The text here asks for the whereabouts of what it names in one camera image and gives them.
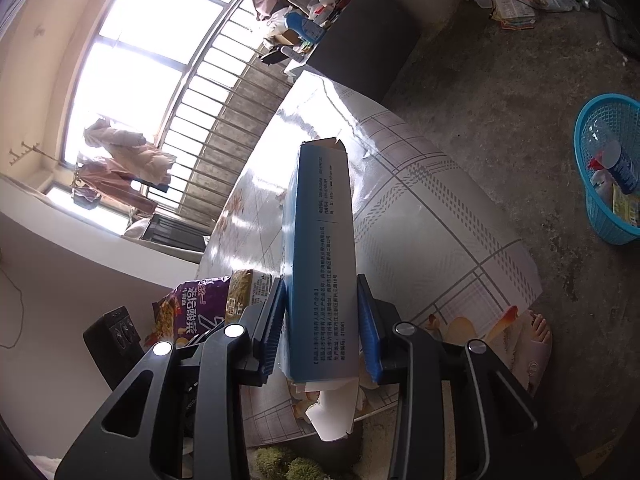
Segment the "blue white carton box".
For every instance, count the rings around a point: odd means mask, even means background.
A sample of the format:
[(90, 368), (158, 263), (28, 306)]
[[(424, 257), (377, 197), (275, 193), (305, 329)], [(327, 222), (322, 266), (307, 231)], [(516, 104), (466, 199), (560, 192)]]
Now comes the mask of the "blue white carton box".
[(300, 144), (283, 206), (281, 272), (288, 305), (281, 370), (318, 437), (352, 432), (359, 394), (354, 222), (347, 153), (335, 138)]

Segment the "purple noodle bag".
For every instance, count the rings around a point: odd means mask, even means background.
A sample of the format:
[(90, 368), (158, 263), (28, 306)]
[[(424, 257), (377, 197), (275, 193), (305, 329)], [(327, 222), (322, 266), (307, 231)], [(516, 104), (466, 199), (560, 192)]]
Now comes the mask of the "purple noodle bag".
[(166, 340), (186, 346), (194, 337), (224, 324), (230, 276), (183, 282), (152, 303), (154, 326), (145, 347)]

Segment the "Pepsi plastic bottle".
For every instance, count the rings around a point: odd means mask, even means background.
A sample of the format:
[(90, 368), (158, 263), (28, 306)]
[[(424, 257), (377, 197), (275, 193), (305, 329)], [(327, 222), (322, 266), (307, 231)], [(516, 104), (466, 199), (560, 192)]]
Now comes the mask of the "Pepsi plastic bottle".
[(587, 134), (591, 157), (601, 159), (604, 169), (624, 194), (632, 194), (638, 188), (639, 178), (620, 137), (603, 119), (588, 122)]

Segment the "red plastic bag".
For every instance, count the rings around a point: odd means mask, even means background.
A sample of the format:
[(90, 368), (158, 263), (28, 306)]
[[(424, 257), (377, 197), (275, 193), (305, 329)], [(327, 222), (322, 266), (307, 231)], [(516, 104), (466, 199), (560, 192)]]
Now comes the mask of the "red plastic bag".
[(602, 165), (601, 159), (597, 157), (593, 157), (588, 162), (588, 168), (593, 171), (603, 170), (604, 166)]

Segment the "gold tissue pack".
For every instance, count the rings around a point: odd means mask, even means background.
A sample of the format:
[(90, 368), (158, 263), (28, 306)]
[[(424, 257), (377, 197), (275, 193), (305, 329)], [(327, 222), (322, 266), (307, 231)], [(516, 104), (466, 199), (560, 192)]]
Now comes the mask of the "gold tissue pack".
[(224, 322), (236, 323), (246, 307), (267, 299), (273, 277), (256, 270), (236, 270), (231, 275)]

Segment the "hanging pink jacket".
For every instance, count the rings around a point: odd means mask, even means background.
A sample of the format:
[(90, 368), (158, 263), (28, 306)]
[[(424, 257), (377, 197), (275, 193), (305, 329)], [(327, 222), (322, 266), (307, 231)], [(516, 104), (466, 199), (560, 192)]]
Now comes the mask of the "hanging pink jacket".
[(170, 183), (170, 170), (176, 156), (165, 153), (149, 143), (142, 133), (115, 128), (99, 118), (84, 131), (90, 148), (104, 148), (122, 168), (148, 185), (165, 186)]

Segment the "metal balcony railing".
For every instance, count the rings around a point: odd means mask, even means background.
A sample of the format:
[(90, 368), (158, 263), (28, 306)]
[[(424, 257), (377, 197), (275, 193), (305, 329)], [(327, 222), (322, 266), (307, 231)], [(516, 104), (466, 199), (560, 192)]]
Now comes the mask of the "metal balcony railing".
[(145, 191), (157, 211), (208, 228), (276, 114), (291, 79), (266, 64), (250, 0), (231, 0), (192, 62), (160, 136), (176, 156), (168, 190)]

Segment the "dark grey cabinet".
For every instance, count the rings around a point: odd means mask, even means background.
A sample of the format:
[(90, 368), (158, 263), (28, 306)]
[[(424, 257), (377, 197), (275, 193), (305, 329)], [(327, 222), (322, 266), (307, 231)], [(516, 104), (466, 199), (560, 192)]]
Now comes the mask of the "dark grey cabinet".
[(397, 0), (352, 0), (303, 62), (289, 62), (285, 73), (317, 74), (380, 102), (420, 36), (420, 23)]

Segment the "yellow snack wrapper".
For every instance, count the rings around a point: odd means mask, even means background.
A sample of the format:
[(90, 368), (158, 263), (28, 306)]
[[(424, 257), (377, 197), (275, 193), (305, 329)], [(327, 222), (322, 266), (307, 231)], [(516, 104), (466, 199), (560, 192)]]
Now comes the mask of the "yellow snack wrapper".
[(617, 184), (613, 184), (612, 211), (617, 218), (638, 228), (639, 226), (639, 196), (624, 194)]

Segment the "blue plastic waste basket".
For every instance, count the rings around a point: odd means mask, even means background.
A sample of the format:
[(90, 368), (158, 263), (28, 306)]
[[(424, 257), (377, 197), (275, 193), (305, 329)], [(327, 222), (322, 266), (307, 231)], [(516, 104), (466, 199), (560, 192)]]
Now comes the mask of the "blue plastic waste basket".
[(574, 153), (593, 231), (608, 244), (639, 238), (639, 102), (605, 93), (579, 112)]

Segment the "blue detergent bottle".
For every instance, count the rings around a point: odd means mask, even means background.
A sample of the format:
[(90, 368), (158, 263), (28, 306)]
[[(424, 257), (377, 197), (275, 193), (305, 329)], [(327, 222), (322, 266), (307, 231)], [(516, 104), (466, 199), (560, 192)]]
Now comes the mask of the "blue detergent bottle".
[(288, 12), (288, 14), (285, 15), (285, 24), (288, 26), (288, 29), (294, 30), (300, 39), (310, 44), (318, 44), (326, 33), (326, 31), (314, 21), (295, 11)]

